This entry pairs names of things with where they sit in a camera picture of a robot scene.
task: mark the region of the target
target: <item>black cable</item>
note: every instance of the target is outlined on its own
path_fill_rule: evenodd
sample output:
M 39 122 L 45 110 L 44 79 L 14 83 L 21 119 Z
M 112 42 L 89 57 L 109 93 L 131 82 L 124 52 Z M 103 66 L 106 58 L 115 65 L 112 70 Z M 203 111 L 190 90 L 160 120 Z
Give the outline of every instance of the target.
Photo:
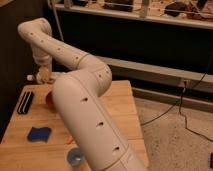
M 151 120 L 149 120 L 147 122 L 141 123 L 141 126 L 145 126 L 145 125 L 150 124 L 153 121 L 161 118 L 162 116 L 164 116 L 165 114 L 167 114 L 173 107 L 175 107 L 179 102 L 182 105 L 183 95 L 185 94 L 186 89 L 193 90 L 195 87 L 197 87 L 203 81 L 204 77 L 206 76 L 206 74 L 209 71 L 209 68 L 210 68 L 211 63 L 212 63 L 212 59 L 213 59 L 213 52 L 211 53 L 210 59 L 208 61 L 208 64 L 207 64 L 207 67 L 206 67 L 206 70 L 205 70 L 205 73 L 203 74 L 203 76 L 201 77 L 201 79 L 198 82 L 196 82 L 191 88 L 187 88 L 185 86 L 184 89 L 183 89 L 183 91 L 182 91 L 182 93 L 181 93 L 181 95 L 180 95 L 180 99 L 178 99 L 177 101 L 175 101 L 175 103 L 172 106 L 170 106 L 165 112 L 163 112 L 161 115 L 159 115 L 156 118 L 153 118 L 153 119 L 151 119 Z
M 213 139 L 211 139 L 211 138 L 209 138 L 209 137 L 207 137 L 207 136 L 205 136 L 205 135 L 203 135 L 203 134 L 200 134 L 200 133 L 198 133 L 198 132 L 196 132 L 196 131 L 193 131 L 193 130 L 191 130 L 190 128 L 188 128 L 188 118 L 187 118 L 186 115 L 184 115 L 184 114 L 181 112 L 182 104 L 183 104 L 183 96 L 184 96 L 186 87 L 187 87 L 187 84 L 184 83 L 184 89 L 183 89 L 183 92 L 182 92 L 181 97 L 180 97 L 180 105 L 179 105 L 179 114 L 180 114 L 180 116 L 183 116 L 183 117 L 184 117 L 184 120 L 185 120 L 185 126 L 184 126 L 184 128 L 185 128 L 187 131 L 189 131 L 189 132 L 191 132 L 191 133 L 193 133 L 193 134 L 195 134 L 195 135 L 198 135 L 199 137 L 201 137 L 201 138 L 203 138 L 203 139 L 206 139 L 206 140 L 208 140 L 208 141 L 210 141 L 210 142 L 213 142 Z
M 172 108 L 175 107 L 175 106 L 178 104 L 179 101 L 180 101 L 180 99 L 178 99 L 178 100 L 177 100 L 172 106 L 170 106 L 165 112 L 163 112 L 162 114 L 160 114 L 159 116 L 157 116 L 157 117 L 154 118 L 154 119 L 151 119 L 151 120 L 149 120 L 149 121 L 147 121 L 147 122 L 145 122 L 145 123 L 142 123 L 141 126 L 147 125 L 147 124 L 149 124 L 149 123 L 151 123 L 151 122 L 153 122 L 153 121 L 155 121 L 155 120 L 161 118 L 162 116 L 164 116 L 165 114 L 167 114 L 170 110 L 172 110 Z

